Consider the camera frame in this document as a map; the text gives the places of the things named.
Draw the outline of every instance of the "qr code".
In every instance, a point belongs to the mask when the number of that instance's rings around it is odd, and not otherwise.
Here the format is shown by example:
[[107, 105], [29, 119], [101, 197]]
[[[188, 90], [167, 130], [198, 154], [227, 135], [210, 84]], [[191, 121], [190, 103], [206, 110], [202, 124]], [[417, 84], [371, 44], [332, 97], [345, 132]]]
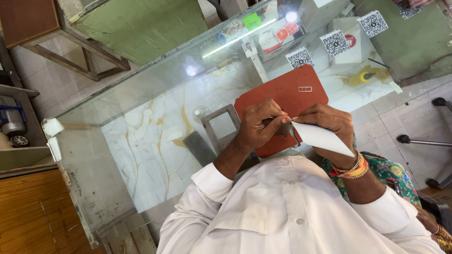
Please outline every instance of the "qr code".
[[373, 11], [362, 16], [357, 21], [361, 24], [369, 38], [388, 29], [388, 25], [378, 11]]
[[289, 60], [292, 68], [298, 68], [304, 64], [310, 64], [315, 66], [314, 61], [308, 53], [308, 50], [304, 47], [297, 49], [296, 51], [286, 55], [287, 60]]
[[344, 34], [339, 29], [320, 37], [320, 40], [322, 40], [331, 58], [350, 49]]
[[413, 17], [414, 15], [418, 14], [419, 12], [421, 12], [424, 9], [424, 7], [422, 5], [418, 6], [416, 8], [413, 8], [413, 9], [409, 9], [409, 8], [406, 8], [402, 2], [396, 3], [396, 5], [404, 20]]

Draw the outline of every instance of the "white box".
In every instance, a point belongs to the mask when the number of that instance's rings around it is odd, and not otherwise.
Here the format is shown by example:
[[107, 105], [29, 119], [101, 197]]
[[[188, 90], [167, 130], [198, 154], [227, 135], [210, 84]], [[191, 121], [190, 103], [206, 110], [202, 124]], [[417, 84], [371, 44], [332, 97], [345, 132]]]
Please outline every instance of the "white box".
[[331, 68], [352, 68], [362, 62], [363, 54], [361, 50], [361, 25], [356, 17], [333, 19], [328, 24], [328, 31], [332, 32], [336, 29], [342, 31], [347, 39], [350, 49], [330, 58]]
[[295, 22], [286, 22], [286, 19], [262, 28], [259, 32], [258, 46], [262, 62], [267, 62], [288, 49], [295, 39], [294, 33], [298, 31], [298, 25]]
[[315, 31], [328, 25], [342, 10], [347, 7], [350, 0], [303, 0], [298, 15], [307, 32]]

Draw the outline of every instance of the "hand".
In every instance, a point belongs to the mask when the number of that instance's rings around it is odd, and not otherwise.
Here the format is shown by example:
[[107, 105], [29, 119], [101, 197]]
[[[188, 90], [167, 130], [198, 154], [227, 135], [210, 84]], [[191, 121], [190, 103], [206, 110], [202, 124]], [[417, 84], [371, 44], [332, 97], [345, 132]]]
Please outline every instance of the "hand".
[[[274, 117], [267, 125], [262, 123], [269, 117]], [[276, 131], [290, 121], [287, 113], [283, 112], [273, 99], [246, 107], [243, 110], [240, 130], [235, 138], [244, 151], [249, 154], [252, 150], [267, 143]]]
[[418, 210], [418, 215], [416, 218], [424, 225], [425, 229], [430, 231], [432, 234], [438, 230], [438, 225], [433, 221], [433, 219], [428, 215], [427, 211], [420, 208], [419, 206], [414, 205], [414, 207]]
[[[303, 112], [298, 117], [292, 118], [294, 122], [315, 124], [334, 132], [344, 144], [355, 153], [353, 148], [353, 122], [352, 115], [334, 109], [330, 106], [315, 104]], [[336, 167], [340, 169], [350, 169], [356, 165], [358, 157], [348, 157], [330, 150], [313, 147], [322, 157], [329, 159]]]

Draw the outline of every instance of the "glass display counter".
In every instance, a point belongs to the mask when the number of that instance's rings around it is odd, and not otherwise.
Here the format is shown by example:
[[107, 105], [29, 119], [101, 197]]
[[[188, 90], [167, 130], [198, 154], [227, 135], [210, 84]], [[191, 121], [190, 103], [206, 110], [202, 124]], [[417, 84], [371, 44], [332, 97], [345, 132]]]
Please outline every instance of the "glass display counter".
[[439, 0], [411, 10], [390, 0], [262, 1], [44, 120], [91, 246], [148, 223], [158, 241], [202, 168], [184, 139], [198, 132], [214, 151], [198, 116], [294, 67], [313, 65], [330, 106], [366, 107], [369, 119], [438, 87], [428, 80], [452, 72], [450, 13]]

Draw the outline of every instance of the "drawer handle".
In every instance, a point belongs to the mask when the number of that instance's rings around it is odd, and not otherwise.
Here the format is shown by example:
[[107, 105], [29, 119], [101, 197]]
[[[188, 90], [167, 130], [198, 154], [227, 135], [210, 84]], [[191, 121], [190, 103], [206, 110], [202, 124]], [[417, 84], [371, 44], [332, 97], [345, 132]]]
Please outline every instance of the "drawer handle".
[[140, 228], [140, 231], [143, 233], [143, 240], [145, 239], [144, 230]]
[[124, 252], [122, 254], [126, 254], [126, 244], [124, 243], [124, 241], [121, 241], [122, 243], [122, 247], [124, 248]]

